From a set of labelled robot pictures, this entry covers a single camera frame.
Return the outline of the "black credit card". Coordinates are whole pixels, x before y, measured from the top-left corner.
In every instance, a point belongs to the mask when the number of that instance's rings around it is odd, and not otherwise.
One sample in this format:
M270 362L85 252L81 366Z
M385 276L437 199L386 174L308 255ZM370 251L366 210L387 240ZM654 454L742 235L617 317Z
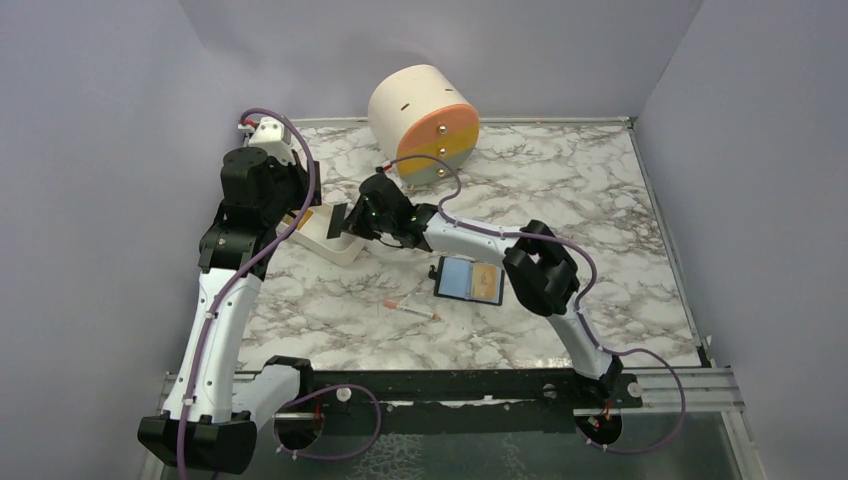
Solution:
M346 231L345 218L347 206L347 203L339 203L332 207L327 228L327 239L340 238Z

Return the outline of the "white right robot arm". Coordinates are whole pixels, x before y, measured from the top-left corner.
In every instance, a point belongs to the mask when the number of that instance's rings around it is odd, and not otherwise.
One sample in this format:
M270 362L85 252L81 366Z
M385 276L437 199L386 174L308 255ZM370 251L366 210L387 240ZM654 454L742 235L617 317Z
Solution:
M389 235L403 248L466 256L500 266L519 303L545 318L564 344L577 380L579 398L600 407L617 392L623 366L608 351L586 317L578 265L563 239L539 220L504 227L450 215L442 204L413 203L386 175L378 173L359 187L353 206L332 210L327 235L350 234L365 240Z

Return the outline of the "black card holder wallet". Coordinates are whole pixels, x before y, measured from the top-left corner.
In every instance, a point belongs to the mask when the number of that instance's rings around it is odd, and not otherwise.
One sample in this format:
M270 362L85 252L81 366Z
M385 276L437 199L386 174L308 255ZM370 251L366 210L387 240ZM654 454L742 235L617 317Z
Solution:
M428 271L428 278L434 281L433 294L436 297L471 303L496 306L502 305L506 275L503 269L497 265L495 266L498 268L500 273L500 284L498 287L497 299L494 301L481 301L470 297L472 267L475 263L483 262L467 260L459 257L441 256L438 264L431 265Z

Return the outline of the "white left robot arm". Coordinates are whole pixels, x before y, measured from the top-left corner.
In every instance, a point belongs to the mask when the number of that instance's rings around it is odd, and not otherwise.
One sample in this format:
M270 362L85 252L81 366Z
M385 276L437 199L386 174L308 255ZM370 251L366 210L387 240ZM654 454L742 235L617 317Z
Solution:
M243 473L259 430L283 405L313 401L306 359L273 357L249 383L234 384L235 363L249 314L277 246L294 231L276 231L288 213L321 202L313 157L282 164L259 147L223 158L223 198L199 244L199 293L184 358L160 413L141 419L137 438L187 478L192 470Z

